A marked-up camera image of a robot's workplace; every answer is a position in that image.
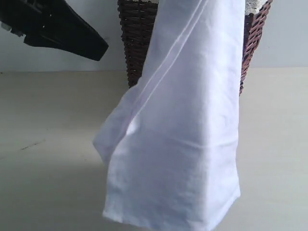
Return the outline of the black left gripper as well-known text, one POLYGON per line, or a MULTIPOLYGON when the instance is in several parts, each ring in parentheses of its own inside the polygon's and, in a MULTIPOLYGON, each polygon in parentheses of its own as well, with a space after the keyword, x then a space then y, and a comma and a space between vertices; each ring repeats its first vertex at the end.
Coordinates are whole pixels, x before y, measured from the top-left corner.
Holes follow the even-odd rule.
POLYGON ((65 0, 2 0, 0 27, 34 47, 51 47, 99 61, 107 42, 65 0))

